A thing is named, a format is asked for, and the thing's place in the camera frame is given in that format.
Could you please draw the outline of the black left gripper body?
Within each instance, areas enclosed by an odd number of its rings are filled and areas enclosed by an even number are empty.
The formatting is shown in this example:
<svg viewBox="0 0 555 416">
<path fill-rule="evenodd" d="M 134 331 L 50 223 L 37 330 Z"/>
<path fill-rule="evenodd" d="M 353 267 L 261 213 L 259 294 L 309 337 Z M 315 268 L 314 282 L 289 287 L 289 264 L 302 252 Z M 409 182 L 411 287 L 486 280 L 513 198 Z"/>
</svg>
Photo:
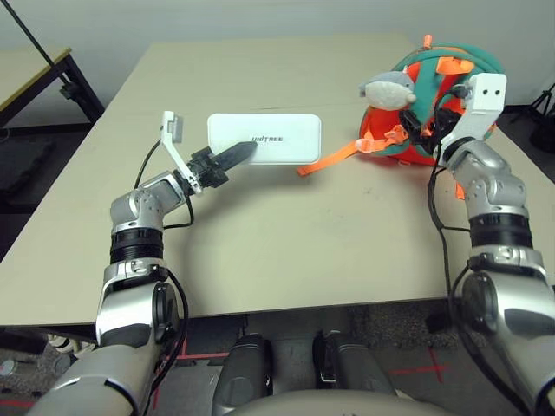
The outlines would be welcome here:
<svg viewBox="0 0 555 416">
<path fill-rule="evenodd" d="M 186 165 L 195 174 L 202 188 L 217 188 L 229 180 L 209 146 L 193 153 Z"/>
</svg>

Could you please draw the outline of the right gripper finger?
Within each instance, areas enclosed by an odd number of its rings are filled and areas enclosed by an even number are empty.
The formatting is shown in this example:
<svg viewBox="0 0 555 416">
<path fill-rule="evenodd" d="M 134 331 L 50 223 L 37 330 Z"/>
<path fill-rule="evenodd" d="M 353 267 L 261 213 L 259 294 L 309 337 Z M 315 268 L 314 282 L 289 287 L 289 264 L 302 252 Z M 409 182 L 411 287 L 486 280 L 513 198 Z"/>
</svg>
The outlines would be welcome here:
<svg viewBox="0 0 555 416">
<path fill-rule="evenodd" d="M 412 110 L 400 111 L 400 124 L 407 134 L 421 134 L 421 122 Z"/>
<path fill-rule="evenodd" d="M 434 131 L 424 129 L 415 139 L 415 144 L 420 146 L 425 153 L 433 153 L 436 148 L 436 137 Z"/>
</svg>

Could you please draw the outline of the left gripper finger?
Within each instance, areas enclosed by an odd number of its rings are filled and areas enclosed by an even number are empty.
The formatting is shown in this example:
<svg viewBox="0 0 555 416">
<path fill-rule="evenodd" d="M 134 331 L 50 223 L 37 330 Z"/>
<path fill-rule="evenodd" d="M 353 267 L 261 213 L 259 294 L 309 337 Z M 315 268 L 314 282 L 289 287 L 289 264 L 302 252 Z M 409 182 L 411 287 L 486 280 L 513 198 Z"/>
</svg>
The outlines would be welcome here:
<svg viewBox="0 0 555 416">
<path fill-rule="evenodd" d="M 230 170 L 249 160 L 256 150 L 256 142 L 242 141 L 216 155 L 214 160 L 222 170 Z"/>
</svg>

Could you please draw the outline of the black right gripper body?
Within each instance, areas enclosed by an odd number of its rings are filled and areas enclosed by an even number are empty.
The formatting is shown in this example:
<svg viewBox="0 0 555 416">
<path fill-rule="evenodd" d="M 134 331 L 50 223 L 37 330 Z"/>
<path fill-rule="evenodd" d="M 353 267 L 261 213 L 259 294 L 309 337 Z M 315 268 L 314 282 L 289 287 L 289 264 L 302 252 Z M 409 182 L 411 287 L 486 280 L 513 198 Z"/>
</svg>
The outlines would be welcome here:
<svg viewBox="0 0 555 416">
<path fill-rule="evenodd" d="M 448 108 L 442 107 L 435 113 L 431 130 L 436 137 L 436 147 L 454 129 L 459 120 L 460 114 Z"/>
</svg>

